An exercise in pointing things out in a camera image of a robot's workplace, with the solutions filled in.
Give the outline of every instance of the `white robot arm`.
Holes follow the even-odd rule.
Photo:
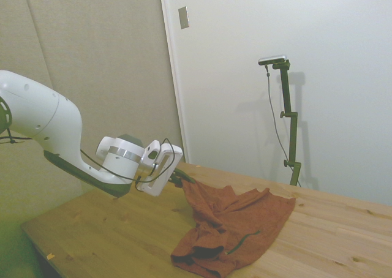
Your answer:
[[[96,152],[103,168],[96,170],[81,158],[76,105],[36,81],[0,70],[0,133],[8,128],[38,142],[51,163],[116,197],[128,193],[135,178],[140,190],[158,196],[183,156],[170,143],[154,140],[144,148],[130,135],[104,137]]]

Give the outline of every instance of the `light switch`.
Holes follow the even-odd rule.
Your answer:
[[[179,23],[181,25],[181,29],[185,29],[189,27],[189,19],[188,19],[188,9],[187,7],[182,7],[178,9],[179,15]]]

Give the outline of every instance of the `wooden table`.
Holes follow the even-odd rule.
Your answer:
[[[253,188],[296,197],[279,237],[234,277],[392,277],[392,207],[181,163],[179,168],[237,194]],[[181,189],[117,199],[93,190],[22,225],[62,277],[199,277],[172,266],[170,254],[194,227]]]

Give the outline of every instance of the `orange cloth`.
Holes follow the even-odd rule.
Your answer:
[[[235,195],[231,186],[217,189],[183,181],[183,190],[194,210],[196,227],[180,240],[171,262],[205,278],[224,278],[260,258],[295,206],[295,198],[275,196],[269,188]],[[248,234],[242,245],[227,254]]]

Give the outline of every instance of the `black cable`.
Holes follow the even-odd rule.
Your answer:
[[[163,175],[163,173],[165,173],[165,172],[173,165],[173,163],[174,163],[174,159],[175,159],[174,147],[173,147],[172,143],[170,142],[170,140],[169,140],[168,138],[165,138],[165,139],[163,140],[162,144],[164,144],[165,141],[167,141],[167,142],[170,144],[171,150],[173,151],[173,159],[171,160],[171,163],[170,163],[169,166],[167,166],[162,172],[160,172],[158,176],[156,176],[154,179],[149,180],[149,181],[141,181],[141,180],[138,180],[138,179],[128,178],[128,177],[125,177],[125,176],[121,176],[121,175],[119,175],[119,174],[117,174],[117,173],[115,173],[115,172],[113,172],[113,171],[110,171],[109,169],[105,168],[105,167],[102,166],[101,164],[97,163],[97,162],[96,162],[95,160],[93,160],[90,156],[88,156],[87,153],[85,153],[83,150],[80,150],[80,151],[81,151],[82,154],[84,154],[84,155],[85,155],[90,161],[92,161],[94,164],[98,165],[100,168],[103,168],[104,170],[108,171],[109,173],[111,173],[111,174],[113,174],[113,175],[115,175],[115,176],[117,176],[117,177],[120,177],[120,178],[123,178],[123,179],[127,179],[127,180],[131,180],[131,181],[136,181],[136,183],[139,183],[139,182],[140,182],[140,183],[150,183],[150,182],[155,181],[157,178],[161,177],[161,176]]]
[[[275,133],[276,133],[276,136],[277,136],[277,140],[279,141],[279,144],[280,144],[280,146],[281,146],[281,148],[282,148],[282,150],[283,150],[283,153],[284,153],[284,156],[285,156],[285,158],[286,158],[286,161],[288,161],[288,157],[287,157],[287,153],[286,153],[286,150],[284,149],[284,147],[283,147],[283,144],[282,144],[282,142],[281,142],[281,138],[280,138],[280,136],[279,136],[279,133],[277,132],[277,127],[276,127],[276,119],[275,119],[275,112],[274,112],[274,108],[273,108],[273,106],[272,106],[272,100],[271,100],[271,85],[270,85],[270,73],[269,73],[269,71],[268,71],[268,66],[267,65],[264,65],[265,66],[265,69],[267,70],[267,79],[268,79],[268,98],[269,98],[269,105],[271,106],[271,111],[272,111],[272,117],[273,117],[273,119],[274,119],[274,127],[275,127]]]
[[[2,144],[3,143],[10,143],[10,144],[20,143],[20,142],[16,142],[15,139],[17,139],[17,140],[32,140],[32,138],[29,138],[29,137],[14,137],[14,136],[12,136],[9,128],[7,128],[7,133],[8,133],[8,136],[0,137],[0,140],[9,139],[10,141],[2,142]]]

